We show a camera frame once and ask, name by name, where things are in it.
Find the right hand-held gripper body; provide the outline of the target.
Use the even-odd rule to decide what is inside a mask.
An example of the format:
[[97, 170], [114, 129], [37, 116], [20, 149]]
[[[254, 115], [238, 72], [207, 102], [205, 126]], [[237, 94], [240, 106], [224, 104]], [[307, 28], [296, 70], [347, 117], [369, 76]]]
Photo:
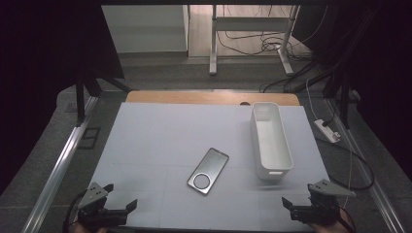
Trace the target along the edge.
[[356, 193], [328, 180], [307, 184], [310, 192], [310, 206], [296, 206], [290, 203], [292, 220], [302, 223], [332, 225], [340, 218], [338, 196], [355, 197]]

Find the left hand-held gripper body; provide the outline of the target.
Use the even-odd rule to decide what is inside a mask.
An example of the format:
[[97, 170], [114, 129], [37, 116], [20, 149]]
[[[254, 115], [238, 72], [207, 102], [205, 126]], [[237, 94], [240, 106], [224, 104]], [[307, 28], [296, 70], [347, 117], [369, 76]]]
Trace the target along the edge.
[[128, 212], [105, 208], [107, 193], [98, 183], [92, 183], [78, 205], [78, 222], [84, 228], [103, 228], [125, 225]]

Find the person's right hand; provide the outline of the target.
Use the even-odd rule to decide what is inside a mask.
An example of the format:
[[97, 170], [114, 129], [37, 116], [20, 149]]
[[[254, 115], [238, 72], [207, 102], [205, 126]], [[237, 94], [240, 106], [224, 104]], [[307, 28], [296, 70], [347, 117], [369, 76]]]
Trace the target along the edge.
[[327, 226], [311, 223], [309, 224], [309, 227], [312, 228], [315, 233], [349, 233], [349, 231], [339, 222]]

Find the person's left hand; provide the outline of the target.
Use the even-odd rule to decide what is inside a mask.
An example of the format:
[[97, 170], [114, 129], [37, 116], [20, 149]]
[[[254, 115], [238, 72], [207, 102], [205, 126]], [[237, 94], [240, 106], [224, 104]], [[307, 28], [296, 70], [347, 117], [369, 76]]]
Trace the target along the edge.
[[69, 233], [108, 233], [108, 229], [99, 228], [95, 232], [92, 232], [84, 228], [81, 224], [76, 223], [69, 227]]

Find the dark floor socket plate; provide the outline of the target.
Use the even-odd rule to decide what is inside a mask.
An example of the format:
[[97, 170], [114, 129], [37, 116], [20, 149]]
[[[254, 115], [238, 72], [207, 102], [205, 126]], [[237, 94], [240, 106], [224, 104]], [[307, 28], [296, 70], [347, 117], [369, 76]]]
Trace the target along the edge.
[[79, 142], [78, 148], [80, 150], [93, 150], [98, 140], [99, 133], [100, 127], [88, 127]]

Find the white plastic storage bin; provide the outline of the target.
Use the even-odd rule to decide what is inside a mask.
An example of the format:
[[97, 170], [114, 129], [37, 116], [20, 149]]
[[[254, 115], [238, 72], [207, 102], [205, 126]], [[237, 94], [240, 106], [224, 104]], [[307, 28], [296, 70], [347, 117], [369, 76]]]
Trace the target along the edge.
[[293, 167], [280, 107], [276, 103], [256, 102], [252, 106], [251, 131], [257, 175], [278, 182]]

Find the white power strip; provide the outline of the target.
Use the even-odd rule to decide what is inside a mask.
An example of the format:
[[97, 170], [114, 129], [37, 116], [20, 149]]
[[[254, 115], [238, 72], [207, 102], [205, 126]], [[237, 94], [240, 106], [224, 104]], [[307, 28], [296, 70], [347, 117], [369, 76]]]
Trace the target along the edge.
[[337, 131], [333, 131], [328, 126], [328, 121], [322, 119], [317, 119], [314, 121], [316, 127], [321, 131], [321, 133], [326, 137], [330, 143], [337, 143], [340, 141], [340, 134]]

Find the white table mat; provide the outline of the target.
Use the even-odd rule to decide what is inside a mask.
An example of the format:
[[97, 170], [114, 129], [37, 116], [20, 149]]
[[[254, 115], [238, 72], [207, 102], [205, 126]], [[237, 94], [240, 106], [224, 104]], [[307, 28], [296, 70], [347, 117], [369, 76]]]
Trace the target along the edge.
[[[107, 208], [137, 203], [127, 218], [130, 227], [305, 231], [282, 201], [308, 205], [308, 184], [327, 172], [304, 109], [283, 107], [280, 113], [293, 166], [278, 183], [257, 175], [252, 109], [240, 105], [124, 103], [92, 179], [113, 185]], [[229, 160], [203, 195], [188, 179], [209, 149]]]

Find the black metal stand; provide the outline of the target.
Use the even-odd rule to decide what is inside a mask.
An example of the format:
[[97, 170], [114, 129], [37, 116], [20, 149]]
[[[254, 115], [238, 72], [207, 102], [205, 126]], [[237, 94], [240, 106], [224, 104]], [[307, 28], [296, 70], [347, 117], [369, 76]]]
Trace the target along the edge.
[[131, 88], [126, 84], [117, 81], [115, 78], [111, 78], [98, 69], [92, 68], [88, 71], [80, 71], [76, 75], [75, 87], [76, 87], [76, 99], [77, 99], [77, 125], [80, 126], [86, 120], [86, 104], [84, 97], [84, 89], [87, 90], [91, 97], [99, 97], [103, 92], [98, 79], [102, 79], [105, 82], [117, 87], [118, 89], [129, 93]]
[[337, 92], [340, 92], [340, 100], [338, 101], [339, 118], [345, 128], [349, 129], [348, 105], [350, 100], [350, 83], [346, 72], [340, 69], [336, 69], [332, 72], [331, 77], [323, 90], [323, 96], [325, 98], [332, 98]]

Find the black curtain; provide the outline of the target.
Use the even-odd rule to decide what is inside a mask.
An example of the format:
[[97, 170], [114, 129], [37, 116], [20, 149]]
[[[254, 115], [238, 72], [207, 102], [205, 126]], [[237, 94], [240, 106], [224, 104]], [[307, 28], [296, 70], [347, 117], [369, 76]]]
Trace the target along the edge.
[[0, 0], [0, 194], [76, 78], [121, 79], [99, 0]]
[[347, 76], [363, 120], [412, 181], [412, 0], [303, 6], [292, 35], [331, 66], [367, 7], [377, 12], [349, 58]]

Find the white cabinet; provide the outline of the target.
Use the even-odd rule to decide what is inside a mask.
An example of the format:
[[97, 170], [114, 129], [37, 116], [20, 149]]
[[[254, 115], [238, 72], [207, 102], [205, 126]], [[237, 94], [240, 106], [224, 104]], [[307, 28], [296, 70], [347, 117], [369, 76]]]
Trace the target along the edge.
[[188, 5], [103, 6], [117, 52], [187, 51]]

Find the aluminium rail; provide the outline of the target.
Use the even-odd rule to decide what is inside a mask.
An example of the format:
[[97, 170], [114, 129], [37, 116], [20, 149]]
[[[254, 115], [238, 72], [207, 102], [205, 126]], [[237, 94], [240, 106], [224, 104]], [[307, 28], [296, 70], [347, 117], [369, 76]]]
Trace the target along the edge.
[[98, 101], [98, 97], [89, 97], [86, 101], [86, 116], [84, 121], [73, 128], [62, 152], [60, 153], [51, 174], [37, 199], [32, 212], [30, 213], [26, 223], [24, 224], [20, 233], [38, 233], [48, 210], [51, 207], [52, 200], [55, 197], [63, 177], [71, 163], [74, 153], [81, 141], [88, 122], [90, 120], [91, 113]]
[[406, 205], [411, 201], [410, 181], [376, 135], [351, 107], [350, 128], [340, 119], [334, 122], [343, 136], [343, 142], [351, 151], [364, 159], [372, 172], [361, 161], [356, 161], [356, 174], [365, 183], [374, 180], [358, 204], [355, 215], [360, 232], [407, 233]]

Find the white desk frame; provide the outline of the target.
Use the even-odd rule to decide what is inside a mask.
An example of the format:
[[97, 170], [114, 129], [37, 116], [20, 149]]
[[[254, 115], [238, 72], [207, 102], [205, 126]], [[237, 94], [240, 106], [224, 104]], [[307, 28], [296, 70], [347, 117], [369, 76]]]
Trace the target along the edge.
[[212, 42], [210, 48], [209, 74], [217, 74], [217, 34], [220, 31], [280, 32], [283, 42], [277, 46], [277, 52], [287, 76], [293, 75], [293, 69], [287, 56], [287, 45], [299, 7], [292, 5], [288, 17], [218, 17], [217, 6], [212, 6]]

